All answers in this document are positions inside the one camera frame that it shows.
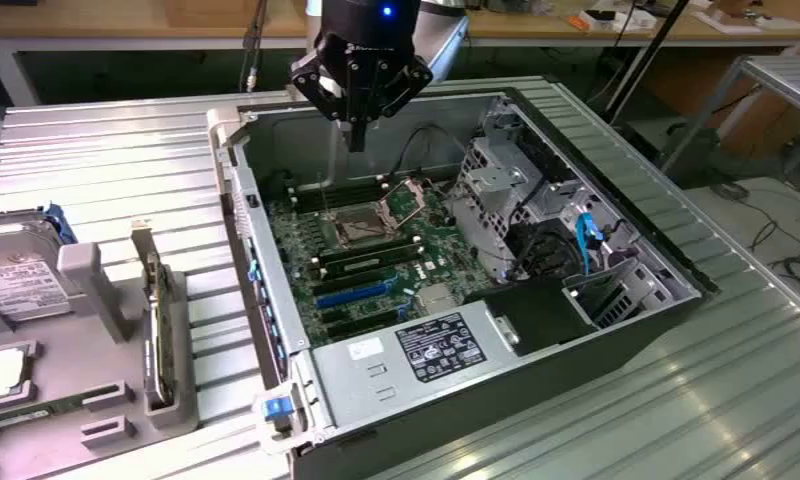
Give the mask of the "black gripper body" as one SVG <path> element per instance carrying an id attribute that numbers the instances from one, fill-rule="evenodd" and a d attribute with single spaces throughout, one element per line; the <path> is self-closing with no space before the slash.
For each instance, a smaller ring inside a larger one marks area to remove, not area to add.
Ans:
<path id="1" fill-rule="evenodd" d="M 326 59 L 340 57 L 347 50 L 365 50 L 411 58 L 418 15 L 418 1 L 323 1 L 318 55 Z"/>

